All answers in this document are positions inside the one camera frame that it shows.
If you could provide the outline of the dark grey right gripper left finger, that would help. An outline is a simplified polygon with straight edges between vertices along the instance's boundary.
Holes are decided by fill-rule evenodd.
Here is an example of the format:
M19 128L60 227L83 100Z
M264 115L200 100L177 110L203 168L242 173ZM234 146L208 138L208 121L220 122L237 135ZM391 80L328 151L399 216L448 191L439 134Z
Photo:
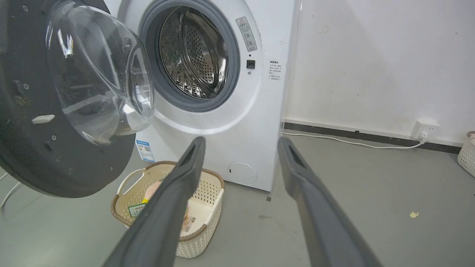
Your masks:
M200 181L206 140L190 143L114 248L105 267L172 267L188 200Z

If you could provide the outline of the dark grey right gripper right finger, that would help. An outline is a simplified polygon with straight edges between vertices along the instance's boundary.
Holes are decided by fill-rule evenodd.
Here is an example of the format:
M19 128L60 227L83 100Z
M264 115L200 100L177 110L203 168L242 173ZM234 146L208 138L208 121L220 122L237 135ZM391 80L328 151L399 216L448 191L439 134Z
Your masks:
M382 263L289 138L278 155L286 192L297 203L313 267L381 267Z

